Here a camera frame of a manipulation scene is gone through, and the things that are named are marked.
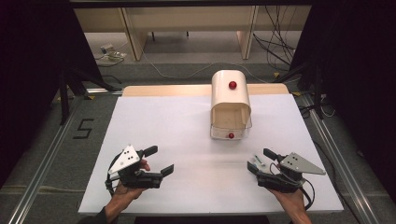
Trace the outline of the person's left hand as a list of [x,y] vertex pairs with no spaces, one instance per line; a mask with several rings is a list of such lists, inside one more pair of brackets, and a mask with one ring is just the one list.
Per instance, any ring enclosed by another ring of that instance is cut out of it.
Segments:
[[108,223],[124,211],[134,200],[137,200],[145,189],[129,189],[119,183],[109,203],[105,206],[106,220]]

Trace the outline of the beige wooden desk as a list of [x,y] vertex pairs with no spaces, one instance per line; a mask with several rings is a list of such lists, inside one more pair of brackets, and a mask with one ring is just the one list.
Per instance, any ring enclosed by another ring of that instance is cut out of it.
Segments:
[[301,31],[310,6],[77,8],[85,33],[124,33],[138,61],[150,32],[235,31],[241,56],[249,57],[255,31]]

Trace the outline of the aluminium floor rail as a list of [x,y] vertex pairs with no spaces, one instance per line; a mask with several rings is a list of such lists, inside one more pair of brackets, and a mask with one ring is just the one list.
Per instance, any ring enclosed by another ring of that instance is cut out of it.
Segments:
[[310,111],[310,116],[323,141],[324,148],[332,159],[332,165],[343,180],[351,200],[359,212],[361,224],[378,224],[379,219],[375,214],[375,210],[365,196],[358,180],[354,177],[347,160],[343,158],[340,147],[336,145],[325,119],[320,119],[315,110]]
[[58,107],[0,189],[0,224],[76,224],[97,156],[98,97],[77,97],[58,123]]

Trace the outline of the black curtain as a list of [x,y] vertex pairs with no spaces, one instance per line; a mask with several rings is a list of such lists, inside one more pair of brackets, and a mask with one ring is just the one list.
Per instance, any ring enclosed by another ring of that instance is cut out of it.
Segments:
[[291,63],[322,65],[322,89],[396,202],[396,0],[307,0]]
[[0,187],[76,69],[101,79],[69,0],[0,0]]

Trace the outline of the white power strip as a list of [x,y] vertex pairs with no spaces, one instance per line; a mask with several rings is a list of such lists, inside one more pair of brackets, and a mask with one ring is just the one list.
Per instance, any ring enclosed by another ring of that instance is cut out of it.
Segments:
[[95,57],[96,64],[99,67],[112,67],[123,63],[126,53],[117,51],[112,44],[105,44],[100,47],[101,55]]

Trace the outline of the white board sheet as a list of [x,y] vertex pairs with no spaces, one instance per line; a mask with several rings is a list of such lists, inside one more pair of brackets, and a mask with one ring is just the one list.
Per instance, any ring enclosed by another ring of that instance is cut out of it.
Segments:
[[160,187],[148,189],[127,208],[134,216],[262,215],[281,211],[276,198],[257,184],[247,162],[266,148],[322,161],[290,94],[253,95],[252,126],[241,140],[210,136],[211,100],[192,97],[118,99],[79,211],[93,214],[110,199],[106,172],[127,145],[156,146],[148,157],[154,172],[173,165]]

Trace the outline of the white bread box red knobs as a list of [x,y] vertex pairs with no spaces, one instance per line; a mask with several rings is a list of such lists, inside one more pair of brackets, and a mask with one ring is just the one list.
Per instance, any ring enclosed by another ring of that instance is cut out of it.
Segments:
[[245,75],[220,70],[211,81],[210,135],[213,139],[240,140],[248,135],[251,107]]

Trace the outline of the light wooden table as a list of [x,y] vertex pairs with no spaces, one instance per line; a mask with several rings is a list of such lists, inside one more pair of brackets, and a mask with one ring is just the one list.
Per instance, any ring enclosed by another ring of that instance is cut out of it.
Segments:
[[[288,94],[288,88],[281,83],[248,84],[249,94]],[[128,86],[123,90],[122,97],[139,96],[201,96],[210,95],[210,84],[195,85],[152,85]]]

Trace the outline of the person's right hand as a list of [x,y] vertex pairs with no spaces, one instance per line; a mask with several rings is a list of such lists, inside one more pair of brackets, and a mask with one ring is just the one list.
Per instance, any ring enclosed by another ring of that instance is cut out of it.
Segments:
[[304,195],[299,189],[293,193],[282,193],[273,189],[270,189],[270,192],[275,195],[289,217],[294,214],[306,213],[304,208]]

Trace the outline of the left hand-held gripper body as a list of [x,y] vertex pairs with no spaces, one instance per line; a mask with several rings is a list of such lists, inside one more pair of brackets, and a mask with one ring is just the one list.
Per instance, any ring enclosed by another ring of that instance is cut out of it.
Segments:
[[140,167],[145,158],[142,150],[128,145],[110,163],[106,177],[106,188],[113,189],[113,182],[119,180],[129,189],[158,189],[163,181],[161,173],[146,173]]

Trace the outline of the black metal stand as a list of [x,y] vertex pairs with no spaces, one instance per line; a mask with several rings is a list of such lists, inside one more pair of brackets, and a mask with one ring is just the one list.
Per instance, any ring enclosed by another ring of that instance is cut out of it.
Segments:
[[83,82],[89,81],[106,91],[121,91],[121,88],[105,83],[101,76],[95,77],[80,69],[66,67],[61,70],[59,75],[59,92],[62,106],[61,124],[64,125],[70,116],[69,99],[67,90],[70,89],[76,96],[85,96],[88,91]]
[[313,109],[318,117],[323,119],[323,113],[321,112],[322,64],[312,62],[302,63],[293,69],[290,69],[285,75],[277,77],[275,83],[284,83],[296,75],[300,75],[300,81],[297,84],[300,91],[307,91],[309,88],[313,87]]

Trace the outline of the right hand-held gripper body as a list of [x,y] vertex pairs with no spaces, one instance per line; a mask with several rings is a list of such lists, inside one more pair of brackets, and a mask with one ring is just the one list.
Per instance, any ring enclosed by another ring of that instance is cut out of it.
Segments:
[[295,152],[287,156],[278,155],[278,165],[270,165],[268,173],[256,174],[258,185],[282,193],[293,193],[304,184],[303,174],[325,175],[326,171]]

